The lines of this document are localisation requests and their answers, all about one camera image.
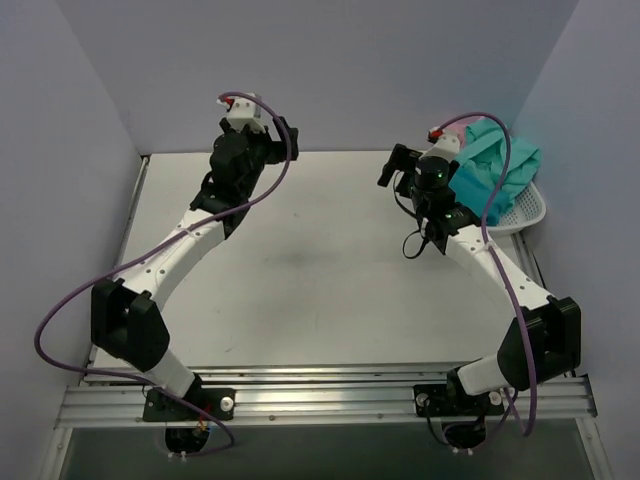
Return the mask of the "teal t shirt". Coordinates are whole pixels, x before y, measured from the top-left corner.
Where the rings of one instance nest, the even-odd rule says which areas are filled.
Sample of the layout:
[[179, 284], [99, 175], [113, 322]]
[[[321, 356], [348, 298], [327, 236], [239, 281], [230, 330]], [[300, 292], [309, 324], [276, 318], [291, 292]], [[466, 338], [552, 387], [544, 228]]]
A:
[[487, 226], [497, 226], [514, 206], [516, 196], [534, 179], [542, 160], [540, 149], [518, 137], [511, 139], [511, 155], [501, 128], [482, 118], [466, 129], [466, 145], [456, 161], [459, 169], [450, 181], [456, 199], [481, 216], [500, 178], [504, 181], [487, 216]]

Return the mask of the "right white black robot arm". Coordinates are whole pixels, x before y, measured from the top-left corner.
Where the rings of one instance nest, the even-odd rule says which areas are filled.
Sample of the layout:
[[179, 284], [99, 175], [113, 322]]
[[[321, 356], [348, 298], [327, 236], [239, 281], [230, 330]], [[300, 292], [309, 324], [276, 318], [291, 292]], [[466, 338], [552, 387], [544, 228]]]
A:
[[423, 245], [455, 261], [492, 300], [509, 304], [512, 320], [497, 352], [454, 370], [443, 390], [447, 406], [464, 413], [480, 395], [529, 390], [577, 368], [581, 310], [572, 298], [558, 299], [533, 282], [482, 230], [449, 185], [457, 168], [454, 160], [397, 144], [377, 183], [386, 187], [398, 176], [394, 194], [411, 201], [408, 213]]

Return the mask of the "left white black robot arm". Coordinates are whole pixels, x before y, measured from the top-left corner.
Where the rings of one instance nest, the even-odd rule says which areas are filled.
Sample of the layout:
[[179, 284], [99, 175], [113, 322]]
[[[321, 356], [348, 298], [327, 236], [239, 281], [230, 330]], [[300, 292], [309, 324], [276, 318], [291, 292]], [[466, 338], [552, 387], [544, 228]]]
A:
[[268, 165], [296, 160], [299, 131], [278, 117], [279, 137], [221, 121], [210, 169], [167, 247], [91, 291], [91, 341], [168, 391], [166, 408], [179, 419], [194, 417], [202, 405], [198, 375], [170, 350], [162, 317], [167, 300], [211, 250], [228, 239], [248, 213], [248, 202]]

